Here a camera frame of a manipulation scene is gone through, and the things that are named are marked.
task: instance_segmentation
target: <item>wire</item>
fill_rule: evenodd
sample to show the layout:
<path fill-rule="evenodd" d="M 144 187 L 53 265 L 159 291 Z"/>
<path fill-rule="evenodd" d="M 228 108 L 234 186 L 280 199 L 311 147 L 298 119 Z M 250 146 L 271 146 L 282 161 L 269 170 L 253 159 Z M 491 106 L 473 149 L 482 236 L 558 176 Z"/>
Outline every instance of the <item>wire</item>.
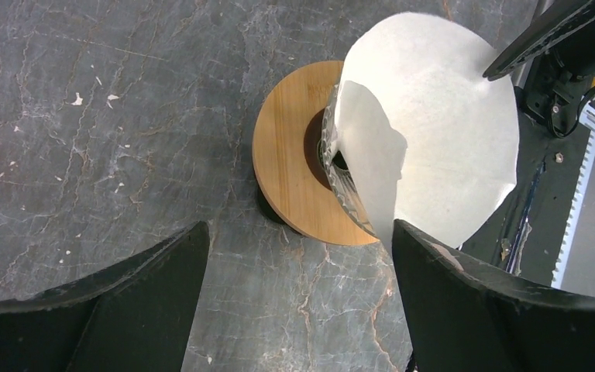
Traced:
<path fill-rule="evenodd" d="M 590 88 L 587 93 L 585 93 L 585 96 L 583 97 L 583 99 L 580 101 L 580 104 L 578 105 L 578 110 L 576 112 L 576 121 L 573 123 L 573 126 L 571 127 L 571 129 L 569 129 L 566 132 L 561 132 L 560 130 L 558 130 L 554 125 L 552 120 L 549 120 L 549 132 L 555 136 L 556 138 L 565 138 L 567 136 L 569 136 L 571 133 L 573 133 L 574 130 L 576 130 L 576 127 L 578 127 L 578 123 L 580 121 L 580 114 L 583 113 L 583 108 L 585 107 L 585 105 L 587 105 L 587 103 L 589 103 L 593 98 L 595 97 L 595 85 Z"/>

